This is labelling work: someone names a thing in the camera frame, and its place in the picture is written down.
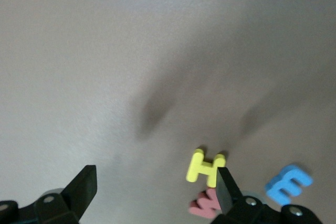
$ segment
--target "silver screw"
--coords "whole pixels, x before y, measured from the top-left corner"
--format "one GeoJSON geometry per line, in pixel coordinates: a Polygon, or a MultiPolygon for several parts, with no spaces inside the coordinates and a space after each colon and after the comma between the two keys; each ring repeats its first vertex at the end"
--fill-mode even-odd
{"type": "Polygon", "coordinates": [[[0,206],[0,211],[6,210],[8,208],[9,205],[7,204],[3,204],[0,206]]]}
{"type": "Polygon", "coordinates": [[[247,198],[246,203],[248,203],[251,206],[255,206],[257,204],[257,202],[252,198],[247,198]]]}
{"type": "Polygon", "coordinates": [[[290,207],[290,208],[289,208],[289,211],[290,211],[292,214],[296,215],[296,216],[301,216],[301,215],[303,215],[302,211],[301,211],[299,208],[297,208],[297,207],[290,207]]]}
{"type": "Polygon", "coordinates": [[[46,198],[43,200],[43,202],[44,202],[44,203],[50,203],[50,202],[52,202],[54,199],[55,199],[55,198],[54,198],[53,196],[48,196],[48,197],[46,197],[46,198]]]}

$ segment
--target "screw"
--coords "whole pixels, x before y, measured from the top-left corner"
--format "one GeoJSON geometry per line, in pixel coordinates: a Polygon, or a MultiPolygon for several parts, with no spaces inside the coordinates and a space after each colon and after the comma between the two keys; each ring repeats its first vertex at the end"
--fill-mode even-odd
{"type": "Polygon", "coordinates": [[[246,203],[248,203],[251,206],[255,206],[257,204],[257,202],[252,198],[247,198],[246,203]]]}
{"type": "Polygon", "coordinates": [[[7,204],[3,204],[0,206],[0,211],[6,210],[8,208],[9,205],[7,204]]]}
{"type": "Polygon", "coordinates": [[[301,216],[301,215],[303,215],[302,211],[301,211],[299,208],[297,208],[297,207],[290,207],[290,208],[289,208],[289,211],[290,211],[292,214],[296,215],[296,216],[301,216]]]}
{"type": "Polygon", "coordinates": [[[54,198],[53,196],[48,196],[48,197],[46,197],[46,198],[43,200],[43,202],[44,202],[44,203],[50,203],[50,202],[52,202],[54,199],[55,199],[55,198],[54,198]]]}

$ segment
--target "gray surface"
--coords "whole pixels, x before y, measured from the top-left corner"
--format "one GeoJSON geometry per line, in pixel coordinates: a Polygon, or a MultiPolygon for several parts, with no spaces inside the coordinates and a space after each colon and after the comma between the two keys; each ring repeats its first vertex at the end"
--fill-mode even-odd
{"type": "Polygon", "coordinates": [[[0,198],[96,164],[82,224],[209,223],[187,213],[204,177],[185,180],[205,145],[260,194],[300,164],[314,184],[293,202],[333,223],[335,17],[335,0],[0,0],[0,198]]]}

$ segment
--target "black metal part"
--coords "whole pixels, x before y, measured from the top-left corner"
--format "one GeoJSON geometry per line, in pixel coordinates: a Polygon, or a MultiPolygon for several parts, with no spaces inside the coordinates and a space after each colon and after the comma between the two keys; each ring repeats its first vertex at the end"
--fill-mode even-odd
{"type": "Polygon", "coordinates": [[[216,195],[223,214],[211,224],[322,224],[306,207],[286,205],[277,212],[255,197],[243,196],[226,167],[218,168],[216,195]]]}
{"type": "Polygon", "coordinates": [[[78,224],[96,193],[96,166],[87,165],[61,194],[44,195],[21,209],[15,201],[0,201],[0,224],[78,224]]]}

